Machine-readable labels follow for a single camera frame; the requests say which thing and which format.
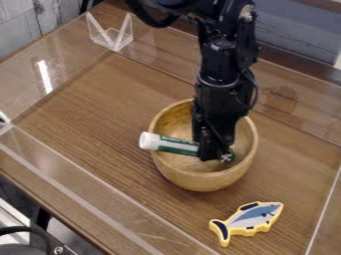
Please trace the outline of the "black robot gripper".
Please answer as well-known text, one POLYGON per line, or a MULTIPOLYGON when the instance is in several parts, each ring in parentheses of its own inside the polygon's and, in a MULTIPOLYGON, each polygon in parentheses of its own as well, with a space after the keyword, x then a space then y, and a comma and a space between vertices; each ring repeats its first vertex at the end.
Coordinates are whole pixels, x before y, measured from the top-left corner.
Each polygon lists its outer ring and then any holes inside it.
POLYGON ((218 158, 232 162, 235 153, 231 148, 235 125, 255 104, 256 86, 240 79, 234 86, 211 86, 203 82, 193 85, 191 110, 192 140, 197 143, 197 157, 201 161, 218 158))

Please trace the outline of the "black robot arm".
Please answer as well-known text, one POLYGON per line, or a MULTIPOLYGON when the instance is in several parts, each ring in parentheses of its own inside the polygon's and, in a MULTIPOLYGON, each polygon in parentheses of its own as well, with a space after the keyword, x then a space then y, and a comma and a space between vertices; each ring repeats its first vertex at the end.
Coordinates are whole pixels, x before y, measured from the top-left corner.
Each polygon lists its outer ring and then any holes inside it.
POLYGON ((235 125, 258 99, 250 66, 256 62, 256 11, 252 0, 156 0, 165 13, 153 18, 141 0, 125 0, 133 14, 153 28, 184 16, 196 23, 200 67, 193 84, 191 136, 203 161, 227 161, 235 125))

